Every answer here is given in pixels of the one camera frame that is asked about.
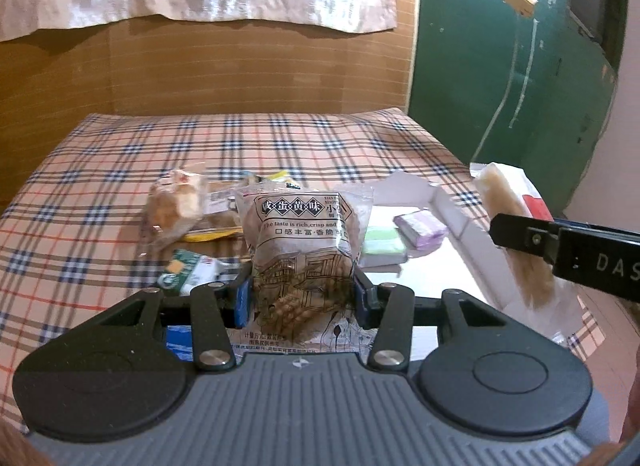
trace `pink wall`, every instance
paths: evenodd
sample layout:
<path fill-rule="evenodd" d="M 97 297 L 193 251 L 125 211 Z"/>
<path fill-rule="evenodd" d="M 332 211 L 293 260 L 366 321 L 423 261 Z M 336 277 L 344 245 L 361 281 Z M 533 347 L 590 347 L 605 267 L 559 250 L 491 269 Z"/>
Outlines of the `pink wall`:
<path fill-rule="evenodd" d="M 640 231 L 640 0 L 629 0 L 609 126 L 565 213 L 574 221 Z"/>

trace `tiled floor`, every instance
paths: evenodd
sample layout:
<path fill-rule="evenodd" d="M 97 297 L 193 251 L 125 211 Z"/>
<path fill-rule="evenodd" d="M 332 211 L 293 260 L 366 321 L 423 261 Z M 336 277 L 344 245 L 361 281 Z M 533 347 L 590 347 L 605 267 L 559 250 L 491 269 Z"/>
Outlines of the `tiled floor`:
<path fill-rule="evenodd" d="M 582 288 L 580 297 L 595 316 L 605 340 L 586 363 L 596 388 L 609 402 L 609 432 L 617 441 L 626 414 L 626 403 L 636 375 L 636 351 L 640 331 L 613 296 Z"/>

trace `plaid tablecloth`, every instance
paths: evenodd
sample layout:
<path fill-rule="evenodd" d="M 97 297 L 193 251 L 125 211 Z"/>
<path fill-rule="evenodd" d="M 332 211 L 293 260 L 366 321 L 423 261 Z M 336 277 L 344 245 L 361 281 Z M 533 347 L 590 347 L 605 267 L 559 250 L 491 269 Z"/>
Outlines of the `plaid tablecloth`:
<path fill-rule="evenodd" d="M 146 194 L 168 170 L 203 161 L 211 179 L 287 169 L 317 188 L 403 170 L 441 184 L 487 225 L 468 168 L 396 108 L 340 116 L 90 115 L 0 220 L 0 416 L 21 423 L 11 380 L 28 353 L 155 282 L 167 255 L 136 257 Z"/>

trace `wooden wall panel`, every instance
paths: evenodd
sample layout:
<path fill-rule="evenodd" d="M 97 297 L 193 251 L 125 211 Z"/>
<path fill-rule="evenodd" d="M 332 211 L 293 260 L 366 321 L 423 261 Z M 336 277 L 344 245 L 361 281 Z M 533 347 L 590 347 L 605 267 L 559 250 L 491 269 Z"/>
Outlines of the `wooden wall panel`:
<path fill-rule="evenodd" d="M 350 113 L 407 100 L 415 0 L 398 27 L 349 35 L 152 16 L 0 43 L 0 210 L 88 113 Z"/>

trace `gray gripper base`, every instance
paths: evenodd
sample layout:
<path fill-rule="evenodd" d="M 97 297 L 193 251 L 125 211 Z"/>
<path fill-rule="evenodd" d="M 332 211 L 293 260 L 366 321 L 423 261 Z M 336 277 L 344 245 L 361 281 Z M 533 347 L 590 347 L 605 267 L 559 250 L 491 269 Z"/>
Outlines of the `gray gripper base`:
<path fill-rule="evenodd" d="M 568 466 L 589 452 L 569 430 L 524 442 L 460 432 L 406 378 L 356 354 L 248 354 L 199 376 L 169 419 L 136 436 L 30 440 L 56 466 Z"/>

